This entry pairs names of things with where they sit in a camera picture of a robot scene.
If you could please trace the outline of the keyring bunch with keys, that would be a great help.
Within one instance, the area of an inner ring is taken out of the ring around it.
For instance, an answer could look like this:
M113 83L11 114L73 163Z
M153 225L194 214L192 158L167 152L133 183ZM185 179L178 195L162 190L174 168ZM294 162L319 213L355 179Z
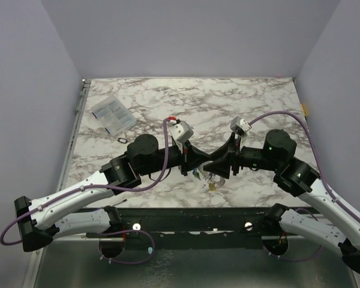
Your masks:
M203 166L194 168L192 175L201 182L203 188L207 188L209 191L216 191L226 183L224 178L212 172L205 171Z

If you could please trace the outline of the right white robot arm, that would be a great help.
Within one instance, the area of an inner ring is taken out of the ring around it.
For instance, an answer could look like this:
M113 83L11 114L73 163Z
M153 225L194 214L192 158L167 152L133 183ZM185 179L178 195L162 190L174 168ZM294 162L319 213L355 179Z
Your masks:
M231 137L204 170L226 179L244 167L273 171L274 182L282 190L309 204L332 224L319 223L276 204L263 221L265 230L272 235L284 230L310 239L339 254L350 269L360 274L360 212L329 191L323 176L297 159L295 151L296 142L283 130L269 131L261 149L240 147Z

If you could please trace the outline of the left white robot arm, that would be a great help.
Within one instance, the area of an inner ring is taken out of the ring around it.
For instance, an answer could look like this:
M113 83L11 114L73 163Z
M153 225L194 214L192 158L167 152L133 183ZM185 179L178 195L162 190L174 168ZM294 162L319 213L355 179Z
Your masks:
M209 161L210 156L189 141L158 147L150 134L138 136L127 150L103 165L86 179L44 198L15 200L22 248L31 252L44 248L53 240L81 233L115 236L124 227L115 207L89 208L96 201L125 191L140 192L141 177L179 167L187 173Z

